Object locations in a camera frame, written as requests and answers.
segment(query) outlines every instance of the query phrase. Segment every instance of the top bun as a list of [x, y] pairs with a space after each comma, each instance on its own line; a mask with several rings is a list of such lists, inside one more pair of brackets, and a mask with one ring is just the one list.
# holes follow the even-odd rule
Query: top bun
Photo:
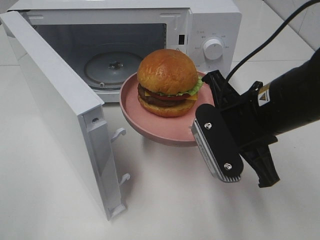
[[160, 49], [142, 60], [137, 79], [151, 92], [176, 95], [192, 89], [198, 81], [198, 73], [193, 61], [183, 52]]

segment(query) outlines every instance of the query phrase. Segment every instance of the robotic arm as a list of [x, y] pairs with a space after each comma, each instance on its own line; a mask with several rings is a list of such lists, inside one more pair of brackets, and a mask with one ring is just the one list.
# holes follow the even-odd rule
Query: robotic arm
[[223, 182], [237, 182], [242, 156], [259, 177], [259, 187], [280, 179], [269, 144], [276, 136], [320, 120], [320, 48], [309, 61], [263, 86], [256, 81], [239, 95], [216, 70], [202, 78], [215, 106], [195, 112], [192, 133], [211, 173]]

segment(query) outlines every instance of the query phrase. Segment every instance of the white knob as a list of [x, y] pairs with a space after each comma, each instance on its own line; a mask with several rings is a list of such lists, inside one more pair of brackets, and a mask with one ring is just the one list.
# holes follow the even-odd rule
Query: white knob
[[207, 59], [216, 60], [220, 58], [223, 53], [223, 44], [219, 39], [209, 39], [203, 45], [203, 52]]

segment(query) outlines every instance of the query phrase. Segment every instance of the lettuce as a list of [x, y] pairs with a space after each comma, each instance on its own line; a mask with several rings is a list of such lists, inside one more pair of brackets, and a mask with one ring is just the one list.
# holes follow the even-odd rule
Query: lettuce
[[[190, 89], [189, 91], [185, 91], [185, 92], [178, 92], [176, 95], [167, 95], [168, 97], [174, 97], [174, 96], [182, 96], [183, 94], [189, 94], [190, 96], [195, 95], [200, 88], [202, 87], [202, 85], [204, 84], [204, 82], [202, 81], [202, 76], [198, 76], [198, 82], [196, 83], [196, 85]], [[158, 92], [158, 94], [160, 96], [164, 96], [165, 94], [162, 92]]]

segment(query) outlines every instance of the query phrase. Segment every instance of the open microwave door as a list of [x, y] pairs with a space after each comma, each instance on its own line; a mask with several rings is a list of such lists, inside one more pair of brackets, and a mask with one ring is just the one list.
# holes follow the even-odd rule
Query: open microwave door
[[43, 120], [110, 219], [125, 206], [104, 102], [19, 12], [0, 14], [0, 20]]

